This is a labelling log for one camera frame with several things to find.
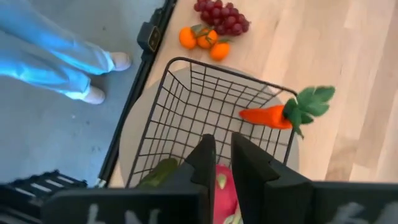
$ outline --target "toy carrot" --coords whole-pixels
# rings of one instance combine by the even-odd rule
[[[274,129],[290,129],[304,138],[300,125],[313,122],[312,117],[325,114],[329,109],[329,100],[335,94],[333,86],[308,87],[301,91],[296,99],[289,99],[285,105],[269,108],[246,109],[239,112],[243,120],[265,125]]]

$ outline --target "carrot leaves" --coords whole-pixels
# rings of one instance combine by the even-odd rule
[[[334,94],[333,86],[305,88],[296,99],[291,98],[286,102],[283,115],[292,123],[293,130],[304,138],[300,125],[310,124],[313,122],[313,117],[324,115],[330,107],[328,102]]]

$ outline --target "foot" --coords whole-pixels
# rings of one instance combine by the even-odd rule
[[[114,71],[124,71],[131,66],[130,56],[124,52],[113,52],[111,57],[114,63]]]
[[[104,100],[105,100],[104,91],[94,86],[90,86],[90,91],[88,92],[87,96],[84,97],[84,99],[82,99],[82,101],[92,105],[102,104]]]

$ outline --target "person's leg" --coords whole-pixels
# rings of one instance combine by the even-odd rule
[[[16,78],[75,100],[99,104],[104,93],[90,86],[83,71],[0,30],[0,77]]]
[[[125,70],[131,64],[127,54],[109,53],[84,41],[41,15],[26,0],[0,0],[0,29],[95,75]]]

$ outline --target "red grapes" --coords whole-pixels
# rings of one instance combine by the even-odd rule
[[[223,6],[222,0],[197,0],[193,9],[200,12],[200,19],[214,26],[219,35],[241,35],[249,30],[250,22],[231,2]]]

